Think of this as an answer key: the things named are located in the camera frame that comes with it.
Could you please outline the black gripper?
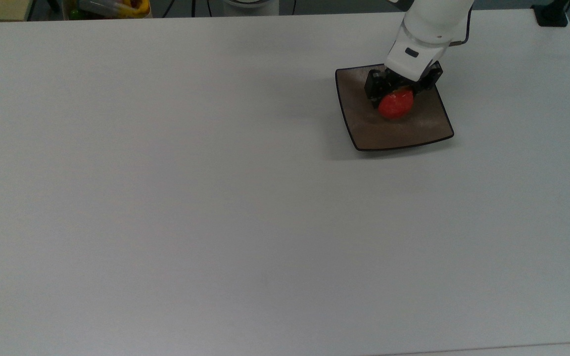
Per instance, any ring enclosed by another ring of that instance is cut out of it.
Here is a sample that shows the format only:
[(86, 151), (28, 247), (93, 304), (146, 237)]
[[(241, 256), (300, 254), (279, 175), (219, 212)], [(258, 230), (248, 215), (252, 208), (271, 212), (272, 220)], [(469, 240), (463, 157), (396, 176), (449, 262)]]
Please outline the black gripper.
[(364, 90), (373, 108), (377, 109), (383, 97), (392, 92), (410, 90), (413, 95), (419, 95), (421, 92), (431, 90), (436, 86), (442, 74), (443, 68), (439, 61), (435, 61), (430, 65), (416, 82), (403, 77), (389, 68), (385, 68), (385, 70), (372, 69), (367, 74)]

